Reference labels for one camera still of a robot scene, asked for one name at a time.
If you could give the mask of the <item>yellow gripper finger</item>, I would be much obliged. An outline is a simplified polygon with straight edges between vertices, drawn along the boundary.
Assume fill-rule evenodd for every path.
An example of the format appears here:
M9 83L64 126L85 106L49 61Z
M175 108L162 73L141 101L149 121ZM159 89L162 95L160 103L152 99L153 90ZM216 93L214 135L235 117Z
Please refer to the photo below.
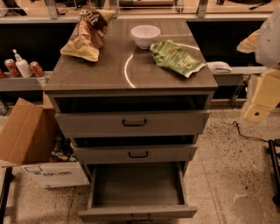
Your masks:
M256 50L256 40L259 31L256 30L247 36L238 46L237 51L241 53L253 53Z

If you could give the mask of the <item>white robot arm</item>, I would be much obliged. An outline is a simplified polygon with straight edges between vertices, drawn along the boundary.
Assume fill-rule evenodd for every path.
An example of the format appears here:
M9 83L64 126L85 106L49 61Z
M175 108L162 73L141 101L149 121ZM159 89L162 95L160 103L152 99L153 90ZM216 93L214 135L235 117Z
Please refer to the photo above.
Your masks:
M257 78L243 117L252 123L264 120L280 102L280 6L238 46L242 53L254 53L255 61L267 68Z

